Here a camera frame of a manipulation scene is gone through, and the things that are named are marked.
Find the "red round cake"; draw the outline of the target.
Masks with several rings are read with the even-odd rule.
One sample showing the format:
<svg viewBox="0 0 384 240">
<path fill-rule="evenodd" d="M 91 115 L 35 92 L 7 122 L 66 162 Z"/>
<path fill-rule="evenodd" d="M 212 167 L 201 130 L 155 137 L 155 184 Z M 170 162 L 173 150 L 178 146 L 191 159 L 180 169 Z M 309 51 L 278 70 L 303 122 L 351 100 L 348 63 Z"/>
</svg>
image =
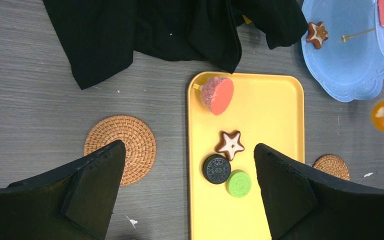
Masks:
<svg viewBox="0 0 384 240">
<path fill-rule="evenodd" d="M 200 91 L 202 105 L 215 116 L 228 108 L 234 94 L 234 83 L 228 77 L 214 76 L 204 84 L 194 83 L 192 87 Z"/>
</svg>

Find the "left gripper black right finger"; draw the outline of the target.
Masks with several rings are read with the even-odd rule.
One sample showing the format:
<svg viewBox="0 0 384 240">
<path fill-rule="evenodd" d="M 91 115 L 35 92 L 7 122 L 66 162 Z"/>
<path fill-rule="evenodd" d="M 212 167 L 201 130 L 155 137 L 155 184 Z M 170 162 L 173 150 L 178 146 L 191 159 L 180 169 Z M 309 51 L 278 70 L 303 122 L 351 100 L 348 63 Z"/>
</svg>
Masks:
<svg viewBox="0 0 384 240">
<path fill-rule="evenodd" d="M 384 189 L 332 176 L 263 143 L 253 153 L 274 240 L 384 240 Z"/>
</svg>

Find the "blue three-tier cake stand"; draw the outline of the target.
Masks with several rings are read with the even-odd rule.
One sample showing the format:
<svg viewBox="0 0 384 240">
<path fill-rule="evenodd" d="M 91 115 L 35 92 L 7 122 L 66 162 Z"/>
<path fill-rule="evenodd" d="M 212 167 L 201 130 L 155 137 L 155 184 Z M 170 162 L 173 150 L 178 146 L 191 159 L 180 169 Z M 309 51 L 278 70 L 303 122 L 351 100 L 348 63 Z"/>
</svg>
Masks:
<svg viewBox="0 0 384 240">
<path fill-rule="evenodd" d="M 335 100 L 371 100 L 384 81 L 384 53 L 376 0 L 305 0 L 307 22 L 323 22 L 328 40 L 320 49 L 301 39 L 305 64 L 321 87 Z"/>
</svg>

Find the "yellow tray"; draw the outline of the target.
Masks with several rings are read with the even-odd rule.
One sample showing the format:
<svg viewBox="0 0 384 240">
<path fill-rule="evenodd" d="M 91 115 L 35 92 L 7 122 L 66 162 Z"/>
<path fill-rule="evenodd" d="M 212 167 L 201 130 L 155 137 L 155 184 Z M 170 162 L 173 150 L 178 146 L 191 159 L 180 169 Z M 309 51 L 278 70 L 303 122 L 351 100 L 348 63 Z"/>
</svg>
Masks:
<svg viewBox="0 0 384 240">
<path fill-rule="evenodd" d="M 212 77 L 233 81 L 232 100 L 221 115 L 201 103 L 202 85 Z M 284 155 L 305 160 L 304 90 L 286 75 L 206 71 L 197 74 L 187 91 L 189 223 L 192 240 L 269 240 L 261 190 L 257 181 L 254 149 L 266 144 Z M 236 198 L 226 184 L 212 184 L 203 175 L 206 158 L 215 153 L 222 131 L 240 131 L 244 151 L 235 155 L 232 170 L 245 171 L 251 190 Z"/>
</svg>

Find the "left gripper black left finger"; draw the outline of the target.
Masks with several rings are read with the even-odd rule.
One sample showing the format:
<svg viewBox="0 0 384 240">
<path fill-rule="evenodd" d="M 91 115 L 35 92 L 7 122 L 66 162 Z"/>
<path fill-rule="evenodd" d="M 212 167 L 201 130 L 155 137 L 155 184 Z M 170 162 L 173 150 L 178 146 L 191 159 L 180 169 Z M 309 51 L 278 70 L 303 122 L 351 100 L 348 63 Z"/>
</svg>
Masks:
<svg viewBox="0 0 384 240">
<path fill-rule="evenodd" d="M 125 144 L 115 140 L 0 188 L 0 240 L 103 240 L 125 159 Z"/>
</svg>

